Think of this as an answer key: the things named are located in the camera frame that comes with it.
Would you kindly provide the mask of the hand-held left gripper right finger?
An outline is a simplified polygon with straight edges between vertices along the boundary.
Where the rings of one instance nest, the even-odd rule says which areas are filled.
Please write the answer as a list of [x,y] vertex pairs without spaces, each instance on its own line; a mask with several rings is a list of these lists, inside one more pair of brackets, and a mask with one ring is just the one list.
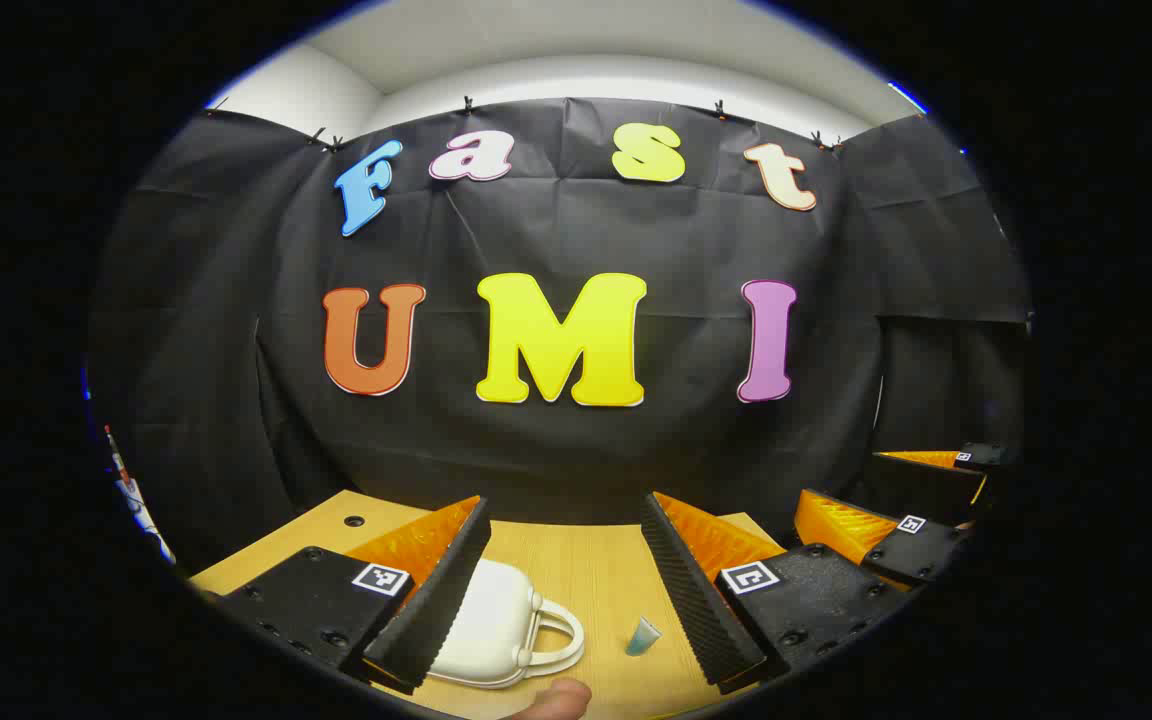
[[914,602],[831,544],[785,550],[652,492],[641,521],[704,679],[732,694],[808,673]]

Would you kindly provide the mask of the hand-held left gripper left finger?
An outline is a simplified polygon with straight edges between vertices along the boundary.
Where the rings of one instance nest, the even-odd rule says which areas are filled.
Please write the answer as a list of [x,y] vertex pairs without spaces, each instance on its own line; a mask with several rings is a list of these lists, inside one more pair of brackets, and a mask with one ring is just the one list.
[[294,661],[412,694],[490,537],[484,497],[429,511],[334,495],[202,570],[198,588]]

